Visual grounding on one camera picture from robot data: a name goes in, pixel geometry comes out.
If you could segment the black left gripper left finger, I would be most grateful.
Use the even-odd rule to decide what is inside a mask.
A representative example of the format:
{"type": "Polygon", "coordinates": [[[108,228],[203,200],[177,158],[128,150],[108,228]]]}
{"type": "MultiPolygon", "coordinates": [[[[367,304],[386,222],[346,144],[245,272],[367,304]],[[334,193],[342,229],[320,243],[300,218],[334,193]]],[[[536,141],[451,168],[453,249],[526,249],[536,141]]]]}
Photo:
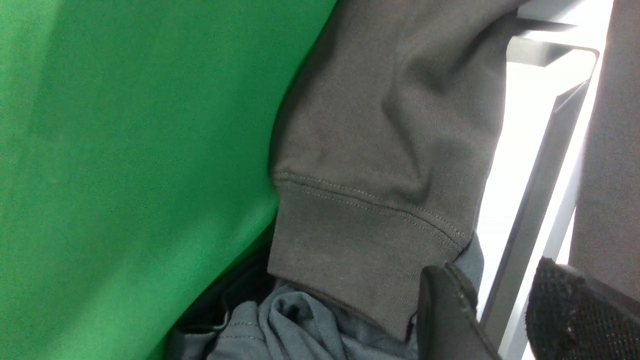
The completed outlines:
{"type": "Polygon", "coordinates": [[[476,310],[477,293],[455,265],[423,268],[416,312],[419,360],[500,360],[476,310]]]}

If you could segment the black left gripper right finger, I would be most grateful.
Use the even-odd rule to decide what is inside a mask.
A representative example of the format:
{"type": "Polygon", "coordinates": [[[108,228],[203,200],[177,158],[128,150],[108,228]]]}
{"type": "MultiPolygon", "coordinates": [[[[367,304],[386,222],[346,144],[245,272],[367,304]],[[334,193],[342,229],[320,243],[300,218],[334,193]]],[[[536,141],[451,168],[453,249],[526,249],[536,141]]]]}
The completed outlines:
{"type": "Polygon", "coordinates": [[[570,266],[543,257],[525,313],[537,360],[637,360],[640,303],[570,266]]]}

